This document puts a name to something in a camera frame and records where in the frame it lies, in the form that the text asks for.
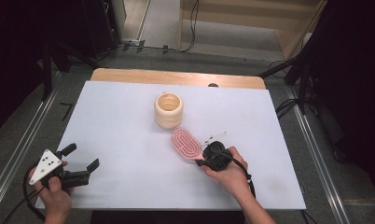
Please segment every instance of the wire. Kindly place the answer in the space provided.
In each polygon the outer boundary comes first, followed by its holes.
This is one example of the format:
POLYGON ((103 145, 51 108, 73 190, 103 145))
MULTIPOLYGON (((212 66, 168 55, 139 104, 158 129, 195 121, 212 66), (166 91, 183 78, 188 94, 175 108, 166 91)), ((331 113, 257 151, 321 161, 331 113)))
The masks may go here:
MULTIPOLYGON (((105 58, 106 58, 111 52, 112 52, 112 51, 107 51, 107 52, 101 53, 101 54, 104 54, 104 56, 103 56, 102 58, 100 58, 100 59, 95 60, 94 62, 95 62, 95 63, 98 63, 98 62, 102 61, 102 60, 105 59, 105 58)), ((71 59, 75 59, 75 58, 76 58, 76 57, 71 57, 71 58, 68 58, 68 60, 71 62, 71 64, 83 64, 83 62, 81 62, 81 61, 77 62, 77 61, 71 60, 71 59)))
POLYGON ((25 176, 24 176, 24 179, 22 180, 22 193, 24 194, 24 199, 25 201, 27 202, 27 206, 28 208, 34 213, 36 214, 37 217, 39 217, 42 221, 45 221, 45 216, 38 210, 36 209, 32 204, 31 204, 31 199, 29 198, 28 194, 27 194, 27 180, 28 180, 28 176, 31 172, 32 169, 34 169, 39 163, 39 160, 34 162, 27 170, 27 172, 25 173, 25 176))
MULTIPOLYGON (((37 194, 35 194, 36 190, 33 190, 31 191, 28 195, 31 197, 33 194, 34 196, 36 196, 37 194)), ((10 212, 9 214, 7 215, 7 217, 5 218, 5 220, 2 222, 2 223, 8 223, 10 218, 13 216, 13 214, 17 211, 17 209, 25 202, 25 198, 22 199, 10 212)))
POLYGON ((304 49, 304 38, 301 39, 301 48, 300 48, 300 50, 303 50, 303 49, 304 49))
POLYGON ((310 220, 313 221, 313 223, 318 224, 305 210, 300 210, 300 212, 307 224, 309 223, 309 221, 306 216, 309 217, 310 220))
POLYGON ((187 49, 184 49, 181 52, 188 52, 194 47, 194 42, 196 41, 196 21, 197 21, 197 15, 199 14, 199 5, 200 5, 200 2, 199 0, 197 0, 190 14, 190 29, 191 29, 191 35, 192 35, 190 45, 187 47, 187 49), (193 19, 193 14, 194 14, 193 12, 195 8, 196 8, 196 15, 195 15, 194 24, 193 24, 192 19, 193 19))
POLYGON ((5 220, 2 222, 4 224, 8 223, 9 220, 12 218, 12 216, 14 215, 14 213, 19 209, 19 207, 24 203, 24 202, 27 202, 27 206, 30 208, 30 210, 35 211, 36 215, 41 218, 43 221, 45 221, 45 216, 43 216, 43 214, 37 210, 32 204, 31 204, 31 200, 37 196, 41 191, 42 188, 40 191, 36 192, 36 190, 33 190, 31 191, 30 193, 27 193, 27 179, 28 179, 28 175, 30 174, 31 170, 34 169, 37 164, 39 163, 39 161, 36 161, 34 162, 27 170, 27 172, 25 173, 24 175, 24 179, 22 180, 22 193, 24 195, 24 199, 22 199, 10 212, 9 214, 7 215, 7 217, 5 218, 5 220))
POLYGON ((129 44, 126 45, 125 44, 125 45, 121 45, 119 48, 112 49, 112 50, 108 51, 108 53, 113 52, 113 51, 118 50, 118 49, 125 49, 126 47, 127 48, 136 48, 136 49, 167 50, 167 51, 170 51, 170 52, 188 52, 188 51, 190 51, 194 47, 194 44, 195 44, 195 41, 196 41, 196 22, 197 22, 197 15, 199 14, 199 5, 200 5, 200 1, 196 0, 195 4, 194 4, 194 6, 191 10, 191 13, 190 13, 190 30, 191 30, 192 37, 191 37, 190 44, 186 49, 165 49, 165 48, 158 48, 158 47, 134 46, 134 45, 129 45, 129 44))
POLYGON ((299 103, 299 99, 288 99, 283 101, 276 109, 278 119, 281 119, 293 106, 299 103))
MULTIPOLYGON (((268 69, 270 69, 271 68, 271 66, 274 64, 274 63, 286 63, 286 61, 274 61, 274 62, 272 62, 272 63, 270 63, 269 64, 269 66, 267 67, 268 69)), ((283 78, 283 77, 277 77, 275 74, 271 74, 273 77, 276 77, 276 78, 283 78)))
POLYGON ((313 89, 313 80, 311 77, 308 78, 307 80, 307 92, 309 93, 308 97, 308 104, 309 104, 309 109, 314 113, 315 116, 318 116, 318 109, 313 103, 314 98, 316 97, 315 91, 313 89))

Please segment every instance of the metal frame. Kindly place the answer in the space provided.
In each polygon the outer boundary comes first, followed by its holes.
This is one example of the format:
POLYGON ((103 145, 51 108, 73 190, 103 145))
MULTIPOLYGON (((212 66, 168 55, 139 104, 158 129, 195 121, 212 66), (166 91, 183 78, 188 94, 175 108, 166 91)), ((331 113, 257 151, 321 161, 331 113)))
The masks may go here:
POLYGON ((125 20, 125 26, 123 27, 123 37, 122 37, 122 43, 128 43, 128 44, 133 44, 137 45, 141 41, 142 33, 144 31, 144 27, 146 24, 146 18, 147 15, 149 14, 150 10, 150 5, 152 3, 152 0, 147 0, 146 7, 144 9, 144 13, 142 15, 133 15, 135 18, 140 18, 139 24, 132 23, 129 20, 129 17, 131 16, 129 10, 126 10, 126 20, 125 20))
MULTIPOLYGON (((289 98, 297 99, 298 96, 291 86, 287 86, 287 93, 289 98)), ((313 136, 309 121, 307 117, 303 115, 297 105, 295 105, 295 114, 298 119, 300 128, 303 132, 304 138, 306 140, 308 149, 312 156, 312 161, 315 165, 316 171, 318 172, 319 178, 321 179, 322 186, 324 188, 327 200, 330 204, 330 207, 333 211, 333 215, 337 223, 339 224, 349 224, 350 219, 347 216, 344 205, 342 203, 339 192, 334 184, 330 172, 328 171, 325 161, 322 157, 321 150, 316 144, 316 140, 313 136)))
POLYGON ((65 74, 63 74, 62 72, 57 72, 54 75, 53 91, 50 93, 47 101, 42 102, 40 106, 38 107, 38 109, 36 110, 36 113, 33 119, 31 120, 28 128, 26 129, 24 135, 22 136, 12 156, 7 162, 7 165, 5 166, 4 170, 0 174, 0 203, 2 202, 2 199, 4 198, 7 192, 7 189, 10 183, 12 182, 15 174, 20 168, 20 165, 25 155, 27 154, 27 151, 29 150, 30 145, 32 144, 37 131, 39 130, 43 120, 45 119, 45 116, 49 112, 49 109, 51 105, 53 104, 54 98, 56 97, 57 92, 61 84, 63 83, 64 78, 65 78, 65 74))

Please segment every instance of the white table surface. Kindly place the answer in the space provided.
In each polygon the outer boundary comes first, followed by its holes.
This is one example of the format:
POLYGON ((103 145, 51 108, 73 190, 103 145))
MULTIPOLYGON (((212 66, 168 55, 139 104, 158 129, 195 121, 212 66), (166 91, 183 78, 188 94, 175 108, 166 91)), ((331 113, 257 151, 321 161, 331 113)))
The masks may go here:
MULTIPOLYGON (((248 162, 265 209, 305 209, 296 174, 267 90, 122 82, 86 82, 59 150, 76 143, 65 170, 100 166, 88 186, 72 192, 74 208, 120 210, 238 210, 239 205, 194 162, 173 148, 172 131, 154 119, 163 92, 185 104, 181 127, 200 142, 224 131, 248 162)), ((43 208, 40 200, 37 207, 43 208)))

